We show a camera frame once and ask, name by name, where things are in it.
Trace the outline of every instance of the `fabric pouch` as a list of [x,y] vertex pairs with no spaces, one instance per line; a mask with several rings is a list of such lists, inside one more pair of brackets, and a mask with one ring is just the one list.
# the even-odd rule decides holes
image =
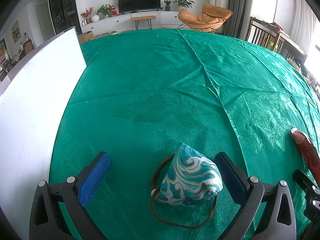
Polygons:
[[[170,161],[171,165],[161,185],[156,182],[162,168]],[[150,208],[159,221],[183,228],[195,229],[207,223],[214,212],[217,194],[222,190],[222,179],[217,166],[190,146],[179,143],[176,153],[166,158],[158,167],[152,178]],[[208,219],[199,226],[188,227],[161,220],[154,212],[154,200],[161,204],[193,205],[214,198]]]

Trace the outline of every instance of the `white cabinet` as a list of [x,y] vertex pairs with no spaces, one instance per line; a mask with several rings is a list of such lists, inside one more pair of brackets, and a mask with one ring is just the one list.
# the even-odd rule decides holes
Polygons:
[[161,12],[161,24],[180,25],[182,22],[178,18],[178,12]]
[[[135,21],[130,21],[132,17],[142,17],[142,16],[156,16],[156,19],[152,20],[152,28],[159,29],[163,28],[177,28],[182,22],[178,19],[178,12],[142,12],[142,13],[131,13],[126,15],[119,15],[116,17],[110,17],[101,19],[97,22],[90,23],[88,25],[82,26],[82,33],[92,31],[93,35],[99,33],[109,32],[117,30],[119,33],[123,31],[133,31],[135,30]],[[147,20],[139,21],[139,30],[148,29]]]
[[105,33],[107,31],[104,21],[98,21],[95,23],[87,24],[83,26],[81,29],[82,33],[92,31],[93,35],[96,35],[98,33]]
[[117,17],[111,17],[104,20],[105,27],[107,31],[112,31],[116,29],[123,29],[128,27],[133,27],[132,22],[130,21],[130,15],[121,15]]

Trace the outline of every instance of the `green tablecloth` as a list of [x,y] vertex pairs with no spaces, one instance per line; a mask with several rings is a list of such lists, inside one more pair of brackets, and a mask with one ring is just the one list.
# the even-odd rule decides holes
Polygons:
[[[179,142],[212,160],[224,151],[262,182],[286,180],[297,233],[302,232],[308,222],[302,214],[304,194],[292,174],[308,170],[289,131],[293,126],[304,131],[318,149],[319,102],[280,55],[242,40],[186,30],[121,33],[81,48],[88,67],[61,120],[49,181],[62,182],[100,151],[108,152],[111,168],[86,205],[108,239],[217,239],[231,222],[239,205],[226,188],[214,217],[199,229],[164,225],[152,216],[151,177]],[[165,220],[196,225],[211,205],[156,203],[155,208]],[[79,238],[65,208],[63,213]]]

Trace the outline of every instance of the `orange lounge chair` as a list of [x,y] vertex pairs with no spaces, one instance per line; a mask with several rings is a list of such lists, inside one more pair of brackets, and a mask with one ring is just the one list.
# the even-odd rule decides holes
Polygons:
[[178,18],[183,24],[202,32],[212,32],[222,26],[231,17],[232,11],[208,3],[202,5],[202,14],[194,15],[180,9]]

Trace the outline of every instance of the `red box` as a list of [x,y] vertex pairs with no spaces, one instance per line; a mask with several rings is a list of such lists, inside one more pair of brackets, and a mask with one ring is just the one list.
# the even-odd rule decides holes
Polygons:
[[111,16],[118,16],[119,15],[119,7],[111,7],[109,6],[110,10],[111,10]]

